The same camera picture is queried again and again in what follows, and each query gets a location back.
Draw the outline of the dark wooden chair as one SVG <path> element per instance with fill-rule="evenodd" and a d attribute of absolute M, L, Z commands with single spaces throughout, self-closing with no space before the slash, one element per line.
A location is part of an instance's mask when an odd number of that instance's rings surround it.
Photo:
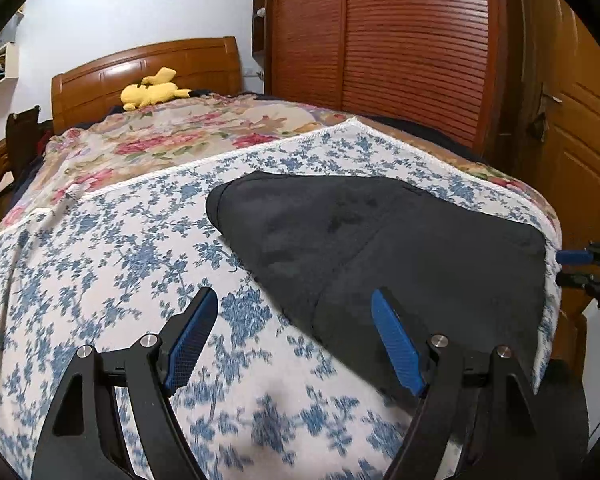
<path fill-rule="evenodd" d="M 6 119 L 6 151 L 15 186 L 27 177 L 31 165 L 38 158 L 38 141 L 42 138 L 38 123 L 40 113 L 41 107 L 35 105 L 23 112 L 10 113 Z"/>

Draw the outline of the yellow plush toy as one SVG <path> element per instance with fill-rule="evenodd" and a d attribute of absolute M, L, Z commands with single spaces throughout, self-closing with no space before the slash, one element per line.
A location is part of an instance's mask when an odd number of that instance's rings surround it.
<path fill-rule="evenodd" d="M 129 84 L 121 92 L 122 107 L 126 112 L 169 102 L 173 99 L 186 99 L 189 89 L 178 88 L 173 79 L 176 71 L 161 67 L 154 76 L 147 76 L 139 84 Z"/>

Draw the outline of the brown louvered wardrobe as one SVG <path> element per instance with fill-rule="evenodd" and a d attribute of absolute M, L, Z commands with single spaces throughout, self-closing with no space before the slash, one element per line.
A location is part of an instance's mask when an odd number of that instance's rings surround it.
<path fill-rule="evenodd" d="M 515 129 L 521 0 L 253 0 L 271 96 L 433 128 L 495 160 Z"/>

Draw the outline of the red floral beige blanket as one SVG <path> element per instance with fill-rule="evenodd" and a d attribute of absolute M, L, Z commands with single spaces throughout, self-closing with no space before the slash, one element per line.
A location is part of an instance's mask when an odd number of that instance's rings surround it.
<path fill-rule="evenodd" d="M 324 237 L 374 224 L 562 242 L 534 188 L 376 119 L 255 96 L 212 94 L 108 115 L 54 136 L 41 168 L 0 222 L 147 185 L 148 203 L 200 200 L 223 234 Z"/>

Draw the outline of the black jacket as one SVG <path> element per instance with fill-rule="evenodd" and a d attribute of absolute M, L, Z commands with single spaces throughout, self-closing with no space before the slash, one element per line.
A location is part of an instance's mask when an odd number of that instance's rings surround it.
<path fill-rule="evenodd" d="M 526 374 L 545 304 L 545 240 L 389 178 L 254 172 L 214 188 L 210 222 L 291 324 L 402 408 L 372 320 L 385 287 L 400 314 L 472 351 L 512 347 Z"/>

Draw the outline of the wooden room door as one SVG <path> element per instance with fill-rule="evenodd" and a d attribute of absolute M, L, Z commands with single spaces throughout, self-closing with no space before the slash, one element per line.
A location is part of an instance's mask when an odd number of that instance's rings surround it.
<path fill-rule="evenodd" d="M 600 46 L 565 0 L 521 0 L 518 168 L 553 206 L 562 246 L 600 240 Z"/>

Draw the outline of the wooden bed headboard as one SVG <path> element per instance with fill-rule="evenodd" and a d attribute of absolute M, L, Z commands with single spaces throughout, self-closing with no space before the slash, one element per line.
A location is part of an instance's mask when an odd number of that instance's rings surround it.
<path fill-rule="evenodd" d="M 121 104 L 120 93 L 160 68 L 176 71 L 178 87 L 234 96 L 244 90 L 236 39 L 193 38 L 159 42 L 98 58 L 53 76 L 52 114 L 57 134 L 86 122 L 99 122 Z"/>

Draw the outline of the blue floral white bedsheet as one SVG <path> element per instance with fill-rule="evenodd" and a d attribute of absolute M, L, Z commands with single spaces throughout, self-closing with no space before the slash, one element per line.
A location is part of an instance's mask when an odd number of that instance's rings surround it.
<path fill-rule="evenodd" d="M 410 416 L 291 327 L 209 222 L 220 183 L 254 170 L 383 176 L 562 246 L 535 190 L 474 177 L 350 119 L 88 192 L 70 188 L 0 232 L 0 452 L 29 478 L 62 374 L 76 349 L 129 347 L 160 330 L 202 286 L 219 317 L 172 405 L 211 479 L 378 479 Z"/>

